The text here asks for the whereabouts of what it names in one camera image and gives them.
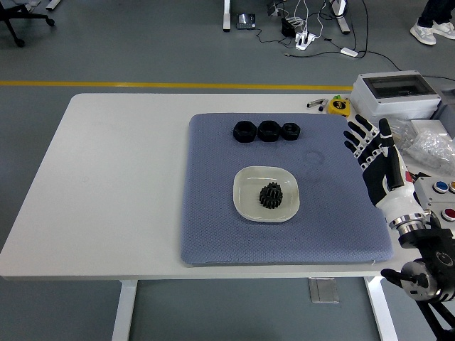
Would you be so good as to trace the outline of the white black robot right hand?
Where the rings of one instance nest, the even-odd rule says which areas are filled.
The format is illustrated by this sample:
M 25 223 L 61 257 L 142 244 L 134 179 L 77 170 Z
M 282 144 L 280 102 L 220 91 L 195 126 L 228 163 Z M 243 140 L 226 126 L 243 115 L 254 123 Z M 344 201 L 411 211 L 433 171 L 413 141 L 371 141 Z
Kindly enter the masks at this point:
M 372 204 L 389 225 L 404 217 L 422 218 L 424 210 L 414 198 L 414 185 L 392 137 L 390 125 L 381 119 L 377 126 L 357 114 L 348 120 L 345 146 L 361 170 Z

